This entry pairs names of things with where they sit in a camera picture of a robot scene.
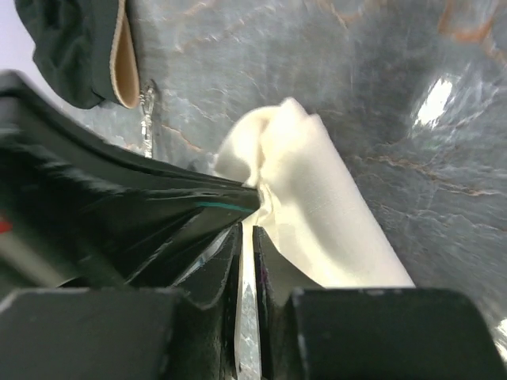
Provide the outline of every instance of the gray marble surface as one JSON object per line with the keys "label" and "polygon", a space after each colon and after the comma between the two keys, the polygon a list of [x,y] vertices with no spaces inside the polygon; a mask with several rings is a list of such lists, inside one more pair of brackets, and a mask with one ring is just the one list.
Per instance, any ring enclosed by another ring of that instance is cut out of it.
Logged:
{"label": "gray marble surface", "polygon": [[[241,115],[294,97],[321,115],[416,284],[469,295],[507,355],[503,3],[131,0],[130,8],[142,82],[153,79],[160,93],[157,159],[205,171]],[[140,110],[65,109],[141,150]]]}

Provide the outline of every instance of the teal stripe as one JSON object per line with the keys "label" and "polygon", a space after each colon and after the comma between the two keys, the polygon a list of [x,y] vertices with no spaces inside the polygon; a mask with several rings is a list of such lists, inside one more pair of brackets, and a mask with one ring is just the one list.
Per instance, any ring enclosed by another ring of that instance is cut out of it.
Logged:
{"label": "teal stripe", "polygon": [[255,210],[251,210],[249,208],[236,206],[235,204],[227,204],[227,203],[220,203],[220,202],[197,202],[196,205],[199,207],[218,207],[218,208],[226,208],[227,210],[235,210],[235,211],[249,212],[249,213],[252,213],[255,211]]}

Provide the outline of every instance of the folded napkin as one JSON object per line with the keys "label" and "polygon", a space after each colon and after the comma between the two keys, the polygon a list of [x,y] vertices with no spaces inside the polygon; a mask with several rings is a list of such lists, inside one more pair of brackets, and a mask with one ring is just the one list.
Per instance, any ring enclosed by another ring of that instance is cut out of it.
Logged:
{"label": "folded napkin", "polygon": [[244,115],[219,150],[215,175],[257,187],[261,208],[243,223],[245,276],[252,228],[324,287],[412,287],[317,115],[294,99]]}

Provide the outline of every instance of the tan leather trim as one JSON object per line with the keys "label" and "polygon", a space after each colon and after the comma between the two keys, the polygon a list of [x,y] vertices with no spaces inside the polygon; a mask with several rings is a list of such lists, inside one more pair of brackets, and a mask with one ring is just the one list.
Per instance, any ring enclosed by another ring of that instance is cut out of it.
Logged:
{"label": "tan leather trim", "polygon": [[124,0],[120,0],[109,68],[112,88],[120,103],[127,108],[136,107],[139,104],[139,73]]}

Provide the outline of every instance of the metal chain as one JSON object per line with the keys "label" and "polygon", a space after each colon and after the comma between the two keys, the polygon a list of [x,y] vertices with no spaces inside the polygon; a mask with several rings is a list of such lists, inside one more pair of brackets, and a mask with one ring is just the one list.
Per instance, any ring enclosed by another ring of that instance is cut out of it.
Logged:
{"label": "metal chain", "polygon": [[139,96],[143,120],[141,120],[141,134],[143,135],[144,157],[153,158],[153,108],[156,101],[156,92],[153,81],[149,81]]}

